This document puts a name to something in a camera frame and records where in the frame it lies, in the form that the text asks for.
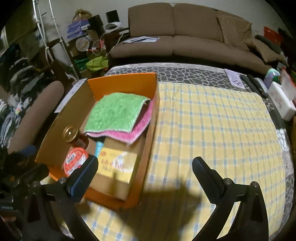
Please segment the green microfiber cloth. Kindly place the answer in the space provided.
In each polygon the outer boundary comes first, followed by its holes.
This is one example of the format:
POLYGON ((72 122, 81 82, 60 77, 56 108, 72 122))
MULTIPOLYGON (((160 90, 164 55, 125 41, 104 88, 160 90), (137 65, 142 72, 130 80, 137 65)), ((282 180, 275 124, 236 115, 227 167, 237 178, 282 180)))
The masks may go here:
POLYGON ((115 92, 105 95, 92 108, 85 132, 124 131, 131 132, 148 97, 131 93, 115 92))

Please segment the pink microfiber cloth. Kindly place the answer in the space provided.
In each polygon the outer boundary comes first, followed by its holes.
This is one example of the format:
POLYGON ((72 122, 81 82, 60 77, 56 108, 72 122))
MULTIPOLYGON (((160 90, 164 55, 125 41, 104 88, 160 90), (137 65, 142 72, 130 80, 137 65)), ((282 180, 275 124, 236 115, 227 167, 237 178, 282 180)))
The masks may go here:
POLYGON ((143 105, 133 129, 129 133, 124 131, 103 131, 98 133, 85 132, 85 134, 92 138, 109 137, 128 145, 132 145, 149 126, 149 123, 152 119, 153 105, 154 100, 151 100, 143 105))

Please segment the red white round container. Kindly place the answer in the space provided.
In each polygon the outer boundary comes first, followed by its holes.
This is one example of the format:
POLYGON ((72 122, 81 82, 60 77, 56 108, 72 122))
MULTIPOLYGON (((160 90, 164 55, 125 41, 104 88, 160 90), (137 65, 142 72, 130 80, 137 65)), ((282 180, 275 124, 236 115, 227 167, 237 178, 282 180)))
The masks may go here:
POLYGON ((73 148, 68 152, 63 162, 62 170, 66 176, 70 176, 75 169, 80 168, 84 164, 87 158, 88 153, 85 149, 81 147, 73 148))

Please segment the brown chair backrest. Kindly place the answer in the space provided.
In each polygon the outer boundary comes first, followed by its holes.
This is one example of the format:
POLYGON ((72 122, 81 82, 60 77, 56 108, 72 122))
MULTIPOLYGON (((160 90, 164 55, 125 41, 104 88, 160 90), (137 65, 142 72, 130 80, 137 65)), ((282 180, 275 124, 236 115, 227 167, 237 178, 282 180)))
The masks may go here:
POLYGON ((28 109, 16 129, 8 147, 8 153, 19 152, 32 145, 45 120, 55 110, 64 95, 60 81, 49 84, 28 109))

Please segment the amber glass jar gold lid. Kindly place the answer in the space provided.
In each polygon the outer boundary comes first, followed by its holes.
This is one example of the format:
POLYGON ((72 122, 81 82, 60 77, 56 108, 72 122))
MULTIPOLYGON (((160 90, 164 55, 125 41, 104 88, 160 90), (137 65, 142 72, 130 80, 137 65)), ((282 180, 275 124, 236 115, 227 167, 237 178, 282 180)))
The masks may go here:
POLYGON ((81 147, 86 149, 89 145, 88 137, 73 125, 69 125, 64 129, 63 140, 75 148, 81 147))

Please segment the yellow small carton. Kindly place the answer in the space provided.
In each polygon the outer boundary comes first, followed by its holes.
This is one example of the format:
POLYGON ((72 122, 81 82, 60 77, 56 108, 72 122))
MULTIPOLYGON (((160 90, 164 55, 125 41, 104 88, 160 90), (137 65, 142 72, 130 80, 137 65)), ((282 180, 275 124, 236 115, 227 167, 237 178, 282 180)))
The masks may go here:
POLYGON ((137 153, 103 147, 98 155, 97 173, 130 183, 137 166, 137 153))

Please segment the orange cardboard box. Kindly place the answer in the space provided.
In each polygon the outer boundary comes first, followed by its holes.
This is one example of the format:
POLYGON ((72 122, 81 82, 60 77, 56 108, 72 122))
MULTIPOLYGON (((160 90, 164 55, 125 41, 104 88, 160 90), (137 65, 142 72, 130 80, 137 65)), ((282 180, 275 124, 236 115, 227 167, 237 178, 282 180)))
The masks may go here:
POLYGON ((89 157, 85 197, 112 210, 134 208, 144 185, 159 107, 156 73, 87 80, 45 135, 36 162, 53 179, 68 177, 89 157))

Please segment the yellow plaid tablecloth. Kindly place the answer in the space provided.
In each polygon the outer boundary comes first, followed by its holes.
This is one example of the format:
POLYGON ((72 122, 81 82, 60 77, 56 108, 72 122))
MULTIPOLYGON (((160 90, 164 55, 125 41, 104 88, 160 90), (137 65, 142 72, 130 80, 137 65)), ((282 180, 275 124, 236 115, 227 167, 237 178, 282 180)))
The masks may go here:
POLYGON ((136 208, 77 209, 99 240, 192 240, 215 205, 192 172, 200 156, 221 177, 259 183, 269 234, 283 220, 285 168, 276 128, 255 93, 160 83, 159 113, 144 190, 136 208))

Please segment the white tissue box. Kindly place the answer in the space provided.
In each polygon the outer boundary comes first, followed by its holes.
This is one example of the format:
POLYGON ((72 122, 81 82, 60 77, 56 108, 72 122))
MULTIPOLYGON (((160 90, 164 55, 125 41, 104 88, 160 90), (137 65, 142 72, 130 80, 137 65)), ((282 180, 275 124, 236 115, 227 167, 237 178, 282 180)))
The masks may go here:
POLYGON ((278 83, 272 82, 267 93, 280 113, 281 118, 285 121, 291 120, 295 115, 295 105, 287 98, 282 87, 278 83))

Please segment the black remote control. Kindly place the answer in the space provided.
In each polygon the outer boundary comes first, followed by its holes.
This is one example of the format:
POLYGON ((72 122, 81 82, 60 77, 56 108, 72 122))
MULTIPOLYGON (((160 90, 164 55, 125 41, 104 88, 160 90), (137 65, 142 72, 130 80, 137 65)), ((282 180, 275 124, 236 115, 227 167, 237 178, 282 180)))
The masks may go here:
POLYGON ((261 85, 257 82, 257 80, 252 75, 241 74, 240 79, 244 81, 254 93, 258 94, 263 99, 267 99, 268 97, 267 93, 263 90, 261 85))

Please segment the purple white power strip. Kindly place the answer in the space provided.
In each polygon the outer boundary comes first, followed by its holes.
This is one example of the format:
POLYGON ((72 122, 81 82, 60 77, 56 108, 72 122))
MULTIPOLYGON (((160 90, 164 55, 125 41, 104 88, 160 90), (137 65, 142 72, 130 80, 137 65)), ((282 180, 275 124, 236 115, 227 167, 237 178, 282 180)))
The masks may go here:
POLYGON ((240 78, 240 74, 238 72, 229 70, 229 69, 224 69, 224 72, 229 79, 230 83, 232 86, 239 88, 239 89, 245 89, 245 86, 240 78))

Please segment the papers on sofa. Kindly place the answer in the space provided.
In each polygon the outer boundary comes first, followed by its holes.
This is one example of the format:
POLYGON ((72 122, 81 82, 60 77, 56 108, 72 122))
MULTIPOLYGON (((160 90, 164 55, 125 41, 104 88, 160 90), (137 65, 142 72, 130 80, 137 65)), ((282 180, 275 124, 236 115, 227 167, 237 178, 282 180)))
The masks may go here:
POLYGON ((159 40, 159 37, 148 37, 148 36, 141 36, 141 37, 134 37, 124 40, 124 43, 131 44, 131 43, 155 43, 159 40))

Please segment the brown sofa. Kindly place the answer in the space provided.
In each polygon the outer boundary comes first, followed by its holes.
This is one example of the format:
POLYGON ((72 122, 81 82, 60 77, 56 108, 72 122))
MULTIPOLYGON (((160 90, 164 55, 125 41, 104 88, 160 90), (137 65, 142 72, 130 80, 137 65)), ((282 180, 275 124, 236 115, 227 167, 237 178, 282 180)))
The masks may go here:
POLYGON ((287 65, 284 55, 272 50, 259 36, 252 35, 246 40, 248 51, 226 45, 217 15, 241 18, 195 4, 133 6, 128 9, 129 38, 148 36, 159 40, 131 44, 121 41, 111 56, 117 63, 159 60, 204 63, 261 75, 278 64, 287 65))

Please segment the brown sofa cushion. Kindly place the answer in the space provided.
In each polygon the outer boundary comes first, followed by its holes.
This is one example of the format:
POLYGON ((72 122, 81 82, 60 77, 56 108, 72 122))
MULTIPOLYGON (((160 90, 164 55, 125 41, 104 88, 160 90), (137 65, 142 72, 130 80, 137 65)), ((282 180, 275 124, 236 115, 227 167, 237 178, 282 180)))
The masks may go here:
POLYGON ((252 37, 252 23, 226 15, 217 15, 217 19, 221 27, 224 43, 248 51, 246 40, 252 37))

